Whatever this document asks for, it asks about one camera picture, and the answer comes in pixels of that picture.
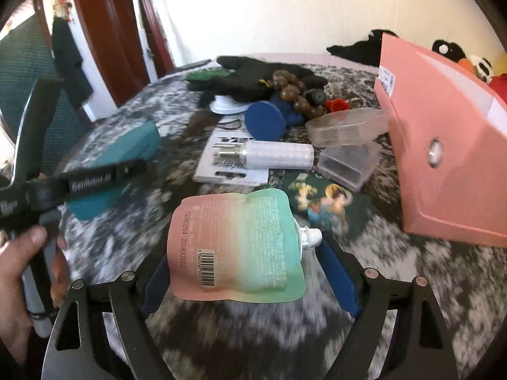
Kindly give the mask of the person's left hand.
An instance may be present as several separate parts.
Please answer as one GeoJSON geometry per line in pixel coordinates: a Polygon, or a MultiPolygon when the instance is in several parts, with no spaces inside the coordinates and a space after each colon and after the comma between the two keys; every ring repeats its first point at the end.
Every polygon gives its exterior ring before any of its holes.
{"type": "Polygon", "coordinates": [[[47,231],[36,225],[15,238],[1,234],[1,341],[17,364],[24,364],[33,327],[23,295],[22,274],[46,245],[47,231]]]}

